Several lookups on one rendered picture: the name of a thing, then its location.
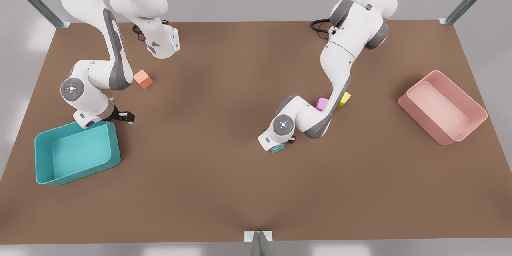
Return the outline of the orange cube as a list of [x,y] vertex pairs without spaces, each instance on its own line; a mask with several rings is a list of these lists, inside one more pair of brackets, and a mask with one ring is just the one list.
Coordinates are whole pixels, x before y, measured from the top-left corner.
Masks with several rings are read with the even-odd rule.
[[136,74],[133,75],[133,79],[142,87],[142,89],[148,88],[151,84],[154,83],[152,78],[144,71],[140,70]]

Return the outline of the teal plastic tray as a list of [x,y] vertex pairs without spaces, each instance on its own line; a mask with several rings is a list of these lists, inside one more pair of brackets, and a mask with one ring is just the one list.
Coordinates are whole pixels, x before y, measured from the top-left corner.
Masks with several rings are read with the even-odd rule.
[[121,161],[116,126],[103,121],[86,129],[73,122],[41,132],[34,148],[39,184],[64,185]]

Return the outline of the pink plastic tray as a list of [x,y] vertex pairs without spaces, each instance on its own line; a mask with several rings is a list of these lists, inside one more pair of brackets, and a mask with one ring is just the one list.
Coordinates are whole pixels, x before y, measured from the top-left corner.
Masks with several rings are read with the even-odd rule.
[[409,88],[398,104],[442,146],[464,140],[488,118],[481,105],[437,70]]

